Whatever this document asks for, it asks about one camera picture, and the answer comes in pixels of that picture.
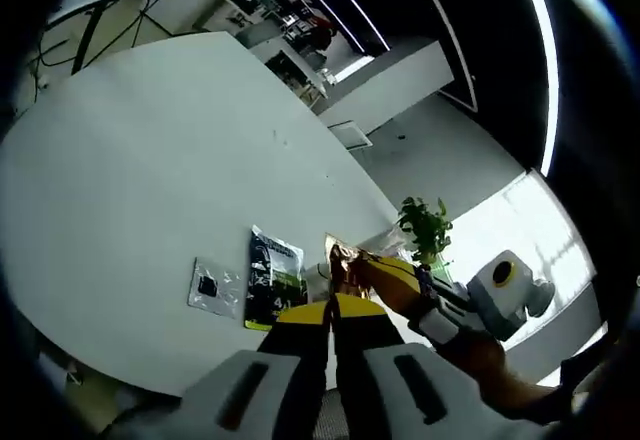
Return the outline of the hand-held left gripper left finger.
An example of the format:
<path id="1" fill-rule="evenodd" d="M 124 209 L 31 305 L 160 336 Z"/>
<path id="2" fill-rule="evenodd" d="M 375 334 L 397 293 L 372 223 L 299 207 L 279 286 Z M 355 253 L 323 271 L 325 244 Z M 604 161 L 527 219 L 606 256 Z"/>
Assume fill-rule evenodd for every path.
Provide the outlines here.
<path id="1" fill-rule="evenodd" d="M 326 389 L 330 308 L 285 311 L 257 350 L 241 350 L 174 407 L 114 423 L 110 439 L 310 439 Z"/>

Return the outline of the person's right hand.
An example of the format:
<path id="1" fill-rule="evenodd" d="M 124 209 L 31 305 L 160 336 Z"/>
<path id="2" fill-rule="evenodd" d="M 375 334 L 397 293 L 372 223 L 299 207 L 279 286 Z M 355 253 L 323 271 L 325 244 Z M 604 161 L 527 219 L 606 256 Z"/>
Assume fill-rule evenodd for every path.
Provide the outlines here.
<path id="1" fill-rule="evenodd" d="M 471 376 L 482 391 L 499 386 L 506 372 L 502 345 L 486 333 L 462 331 L 440 348 L 453 365 Z"/>

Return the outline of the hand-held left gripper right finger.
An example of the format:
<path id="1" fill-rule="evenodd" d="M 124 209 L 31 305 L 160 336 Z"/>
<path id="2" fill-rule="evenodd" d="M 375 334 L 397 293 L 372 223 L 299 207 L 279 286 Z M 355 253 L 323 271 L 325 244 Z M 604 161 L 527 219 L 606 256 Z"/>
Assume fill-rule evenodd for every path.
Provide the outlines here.
<path id="1" fill-rule="evenodd" d="M 351 435 L 364 439 L 542 439 L 546 427 L 490 406 L 478 380 L 420 343 L 384 309 L 333 297 L 338 386 Z"/>

